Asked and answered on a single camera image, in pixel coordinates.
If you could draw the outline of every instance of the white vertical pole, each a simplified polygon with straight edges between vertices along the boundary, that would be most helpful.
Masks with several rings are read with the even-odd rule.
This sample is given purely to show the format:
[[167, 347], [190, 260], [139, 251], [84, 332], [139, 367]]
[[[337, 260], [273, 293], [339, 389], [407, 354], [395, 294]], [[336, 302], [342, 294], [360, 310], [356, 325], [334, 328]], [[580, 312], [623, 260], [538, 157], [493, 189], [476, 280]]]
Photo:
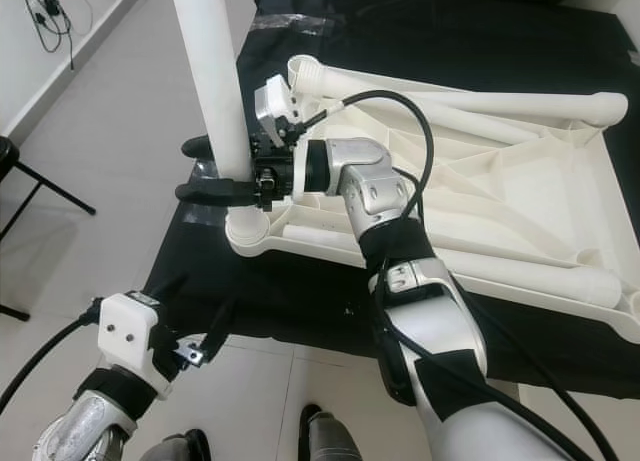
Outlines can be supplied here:
[[[173, 2], [218, 173], [221, 178], [248, 181], [249, 138], [225, 0]], [[233, 242], [254, 244], [268, 226], [266, 215], [257, 208], [229, 209], [227, 234]]]

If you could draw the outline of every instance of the black chair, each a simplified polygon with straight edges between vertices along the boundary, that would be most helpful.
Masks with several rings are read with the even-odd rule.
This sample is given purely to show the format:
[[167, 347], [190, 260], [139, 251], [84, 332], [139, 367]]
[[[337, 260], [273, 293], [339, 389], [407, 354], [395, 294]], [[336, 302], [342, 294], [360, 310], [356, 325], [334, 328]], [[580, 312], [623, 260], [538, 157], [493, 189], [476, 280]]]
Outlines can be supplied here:
[[[11, 219], [6, 224], [6, 226], [2, 228], [2, 231], [0, 231], [0, 241], [2, 241], [2, 239], [7, 235], [11, 227], [18, 220], [18, 217], [22, 214], [22, 212], [25, 210], [29, 202], [33, 199], [35, 194], [38, 192], [38, 190], [42, 186], [46, 186], [47, 188], [59, 194], [63, 198], [68, 199], [73, 204], [83, 209], [90, 215], [93, 216], [94, 214], [96, 214], [95, 208], [92, 208], [88, 204], [83, 203], [75, 196], [71, 195], [64, 189], [60, 188], [58, 185], [53, 184], [51, 181], [49, 181], [47, 178], [45, 178], [41, 174], [35, 172], [30, 167], [25, 166], [19, 161], [19, 158], [20, 158], [20, 150], [18, 150], [18, 148], [11, 142], [9, 138], [0, 136], [0, 182], [2, 182], [4, 177], [9, 173], [9, 171], [11, 171], [11, 168], [13, 167], [19, 169], [25, 174], [28, 174], [29, 176], [31, 176], [33, 179], [37, 181], [36, 185], [33, 187], [29, 195], [22, 202], [18, 210], [14, 213], [14, 215], [11, 217]], [[15, 309], [2, 306], [1, 304], [0, 304], [0, 314], [6, 314], [8, 316], [12, 316], [16, 319], [19, 319], [20, 321], [27, 321], [29, 319], [29, 315], [27, 313], [16, 311]]]

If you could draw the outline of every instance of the chair leg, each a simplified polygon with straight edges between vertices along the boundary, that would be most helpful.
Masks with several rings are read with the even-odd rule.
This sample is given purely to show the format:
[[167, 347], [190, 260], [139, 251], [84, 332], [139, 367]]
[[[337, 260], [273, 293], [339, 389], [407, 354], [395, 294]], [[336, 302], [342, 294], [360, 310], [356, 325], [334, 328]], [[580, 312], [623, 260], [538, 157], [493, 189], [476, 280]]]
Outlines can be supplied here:
[[0, 314], [6, 314], [7, 316], [11, 316], [12, 318], [16, 318], [18, 321], [29, 321], [31, 315], [27, 313], [23, 313], [22, 311], [18, 311], [13, 308], [8, 308], [7, 306], [3, 306], [0, 304]]
[[7, 225], [4, 228], [2, 228], [2, 231], [0, 232], [0, 241], [2, 241], [2, 238], [4, 238], [6, 234], [9, 232], [9, 230], [11, 229], [11, 226], [13, 226], [14, 223], [18, 220], [18, 217], [22, 214], [22, 211], [24, 211], [24, 208], [27, 207], [27, 204], [29, 204], [29, 201], [31, 201], [31, 199], [38, 192], [38, 189], [40, 189], [40, 186], [42, 186], [42, 182], [38, 181], [38, 184], [34, 186], [34, 188], [29, 193], [29, 196], [27, 196], [26, 199], [22, 202], [18, 210], [14, 213], [14, 215], [11, 217], [11, 219], [7, 223]]
[[20, 161], [16, 162], [15, 164], [16, 168], [18, 168], [20, 171], [22, 171], [25, 174], [28, 174], [29, 176], [31, 176], [32, 178], [36, 179], [39, 183], [42, 183], [43, 185], [45, 185], [47, 188], [49, 188], [50, 190], [54, 191], [55, 193], [59, 194], [60, 196], [62, 196], [63, 198], [71, 201], [73, 204], [75, 204], [76, 206], [78, 206], [79, 208], [83, 209], [84, 211], [86, 211], [87, 213], [89, 213], [90, 215], [94, 215], [96, 214], [96, 210], [95, 208], [92, 208], [91, 206], [89, 206], [86, 203], [83, 203], [82, 201], [80, 201], [78, 198], [76, 198], [75, 196], [73, 196], [71, 193], [65, 191], [64, 189], [62, 189], [60, 186], [58, 186], [57, 184], [52, 183], [51, 181], [49, 181], [47, 178], [45, 178], [44, 176], [42, 176], [41, 174], [35, 172], [33, 169], [31, 169], [30, 167], [22, 164]]

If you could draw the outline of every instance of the gray pants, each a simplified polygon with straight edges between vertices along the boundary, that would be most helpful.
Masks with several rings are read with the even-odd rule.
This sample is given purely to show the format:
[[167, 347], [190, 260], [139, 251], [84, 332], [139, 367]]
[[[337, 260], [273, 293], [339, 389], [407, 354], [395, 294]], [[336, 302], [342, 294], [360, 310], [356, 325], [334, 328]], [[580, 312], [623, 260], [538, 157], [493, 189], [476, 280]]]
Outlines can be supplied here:
[[[331, 413], [321, 411], [311, 417], [308, 441], [309, 461], [362, 461], [349, 431]], [[194, 461], [194, 457], [187, 439], [178, 435], [152, 447], [140, 461]]]

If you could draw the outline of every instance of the black cloth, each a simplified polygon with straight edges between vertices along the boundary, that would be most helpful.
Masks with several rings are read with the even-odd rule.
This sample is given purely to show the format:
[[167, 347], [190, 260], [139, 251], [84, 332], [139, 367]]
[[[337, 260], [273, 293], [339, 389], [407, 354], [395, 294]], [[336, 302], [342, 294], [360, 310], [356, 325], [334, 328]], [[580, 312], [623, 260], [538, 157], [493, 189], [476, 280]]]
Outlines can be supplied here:
[[[301, 53], [325, 64], [479, 91], [617, 91], [629, 114], [606, 142], [636, 233], [640, 227], [640, 70], [613, 15], [514, 0], [256, 0], [254, 27], [238, 58], [250, 131], [253, 92]], [[172, 304], [173, 327], [198, 332], [230, 296], [232, 331], [374, 355], [364, 270], [281, 252], [233, 253], [224, 210], [181, 204], [147, 288], [187, 272]], [[516, 303], [483, 305], [571, 390], [640, 398], [640, 347], [607, 325]], [[543, 384], [498, 333], [478, 320], [492, 377]]]

